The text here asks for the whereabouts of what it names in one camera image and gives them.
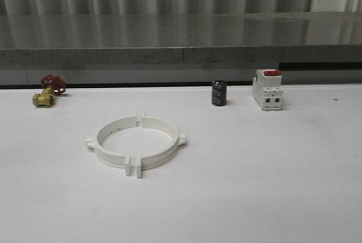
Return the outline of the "white half pipe clamp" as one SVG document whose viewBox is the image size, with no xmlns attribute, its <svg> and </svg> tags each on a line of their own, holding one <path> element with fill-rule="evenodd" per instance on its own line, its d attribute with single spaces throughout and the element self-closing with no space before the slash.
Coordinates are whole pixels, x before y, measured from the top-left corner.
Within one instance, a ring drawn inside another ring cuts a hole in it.
<svg viewBox="0 0 362 243">
<path fill-rule="evenodd" d="M 186 144 L 186 134 L 170 122 L 151 116 L 136 119 L 136 152 L 132 155 L 136 176 L 168 162 L 179 147 Z"/>
<path fill-rule="evenodd" d="M 126 176 L 135 170 L 136 177 L 141 178 L 141 160 L 140 158 L 132 158 L 130 153 L 123 153 L 107 149 L 103 143 L 111 136 L 118 132 L 141 126 L 141 117 L 135 115 L 112 121 L 102 127 L 97 133 L 85 138 L 85 145 L 92 149 L 100 162 L 110 167 L 124 169 Z"/>
</svg>

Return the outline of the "white red circuit breaker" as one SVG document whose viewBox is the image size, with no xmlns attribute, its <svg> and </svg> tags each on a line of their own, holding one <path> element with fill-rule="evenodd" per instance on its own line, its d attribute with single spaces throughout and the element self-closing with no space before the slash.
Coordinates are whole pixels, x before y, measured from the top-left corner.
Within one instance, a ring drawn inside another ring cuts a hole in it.
<svg viewBox="0 0 362 243">
<path fill-rule="evenodd" d="M 281 109 L 284 90 L 281 88 L 282 73 L 275 69 L 256 70 L 252 94 L 263 111 Z"/>
</svg>

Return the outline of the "grey stone countertop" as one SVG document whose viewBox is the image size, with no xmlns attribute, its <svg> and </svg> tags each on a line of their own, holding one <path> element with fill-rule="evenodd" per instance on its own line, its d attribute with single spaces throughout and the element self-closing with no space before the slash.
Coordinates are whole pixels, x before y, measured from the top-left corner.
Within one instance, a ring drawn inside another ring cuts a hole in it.
<svg viewBox="0 0 362 243">
<path fill-rule="evenodd" d="M 262 68 L 360 83 L 361 13 L 1 16 L 4 87 L 249 84 Z"/>
</svg>

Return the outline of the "black cylindrical capacitor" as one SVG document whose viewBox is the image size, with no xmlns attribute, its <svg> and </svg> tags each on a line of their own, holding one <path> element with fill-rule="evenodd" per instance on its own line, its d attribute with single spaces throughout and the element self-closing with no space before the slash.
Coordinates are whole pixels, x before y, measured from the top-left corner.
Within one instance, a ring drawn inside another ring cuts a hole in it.
<svg viewBox="0 0 362 243">
<path fill-rule="evenodd" d="M 227 102 L 227 82 L 215 80 L 212 82 L 212 105 L 225 106 Z"/>
</svg>

